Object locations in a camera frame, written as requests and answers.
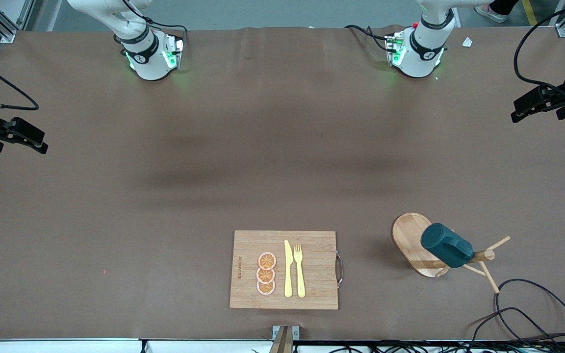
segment gray floor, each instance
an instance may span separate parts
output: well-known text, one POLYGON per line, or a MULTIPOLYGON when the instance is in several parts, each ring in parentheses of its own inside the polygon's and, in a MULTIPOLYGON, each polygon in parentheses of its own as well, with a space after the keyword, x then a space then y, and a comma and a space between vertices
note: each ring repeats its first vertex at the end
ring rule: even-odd
MULTIPOLYGON (((72 9, 67 0, 39 0, 31 29, 37 31, 107 31, 94 18, 72 9)), ((531 0, 537 20, 551 14, 558 0, 531 0)), ((236 29, 268 26, 382 27, 410 25, 419 20, 420 8, 413 0, 155 0, 144 14, 155 21, 181 24, 189 29, 236 29)), ((464 27, 529 26, 522 2, 507 22, 498 24, 471 8, 460 9, 464 27)))

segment citrus slice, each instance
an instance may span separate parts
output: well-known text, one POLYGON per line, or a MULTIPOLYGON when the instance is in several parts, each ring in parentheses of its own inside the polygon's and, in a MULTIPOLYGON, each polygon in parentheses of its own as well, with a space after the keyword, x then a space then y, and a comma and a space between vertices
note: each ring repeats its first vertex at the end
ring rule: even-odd
POLYGON ((263 252, 258 257, 258 266, 263 270, 271 270, 276 266, 276 257, 269 251, 263 252))
POLYGON ((256 279, 263 284, 272 283, 275 276, 274 270, 263 270, 262 268, 256 270, 256 279))
POLYGON ((276 289, 276 282, 267 283, 267 284, 257 282, 256 289, 262 295, 270 295, 276 289))

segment wooden mug holder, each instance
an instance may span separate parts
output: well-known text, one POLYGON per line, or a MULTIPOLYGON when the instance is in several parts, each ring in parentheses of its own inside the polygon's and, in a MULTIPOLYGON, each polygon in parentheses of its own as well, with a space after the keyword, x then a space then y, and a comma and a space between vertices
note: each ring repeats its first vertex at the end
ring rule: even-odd
MULTIPOLYGON (((392 227, 392 238, 394 243, 398 246, 398 249, 402 252, 405 259, 413 266, 414 270, 420 275, 425 277, 437 278, 445 275, 450 267, 443 263, 440 259, 431 254, 428 250, 422 247, 420 240, 422 238, 422 233, 428 226, 431 225, 426 217, 415 212, 406 213, 401 215, 394 221, 394 226, 392 227)), ((477 251, 475 257, 470 260, 469 263, 480 264, 482 271, 477 270, 474 267, 463 265, 462 268, 470 270, 477 273, 483 277, 486 277, 489 284, 494 289, 494 293, 499 293, 498 286, 494 279, 489 274, 489 270, 485 265, 484 261, 493 260, 495 257, 494 250, 505 244, 510 237, 504 237, 500 241, 496 242, 492 246, 489 246, 486 250, 477 251)))

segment metal handle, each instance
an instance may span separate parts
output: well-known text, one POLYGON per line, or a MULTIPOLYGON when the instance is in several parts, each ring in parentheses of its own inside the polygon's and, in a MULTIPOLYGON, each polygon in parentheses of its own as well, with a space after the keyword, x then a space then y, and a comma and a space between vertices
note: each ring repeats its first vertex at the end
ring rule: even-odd
POLYGON ((343 281, 343 260, 341 259, 341 256, 339 255, 339 250, 336 250, 335 254, 337 255, 337 260, 339 261, 339 274, 341 274, 341 277, 337 281, 337 288, 339 288, 339 286, 341 286, 341 281, 343 281))

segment wooden round base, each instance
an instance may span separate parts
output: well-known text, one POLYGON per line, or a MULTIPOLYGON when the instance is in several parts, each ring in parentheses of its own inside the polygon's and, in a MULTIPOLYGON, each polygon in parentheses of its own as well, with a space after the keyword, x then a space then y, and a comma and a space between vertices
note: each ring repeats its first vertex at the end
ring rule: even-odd
POLYGON ((422 233, 430 225, 431 221, 423 215, 414 212, 406 213, 394 221, 392 238, 416 272, 425 277, 436 278, 443 275, 440 273, 437 276, 442 269, 430 268, 430 266, 439 259, 420 244, 422 233))

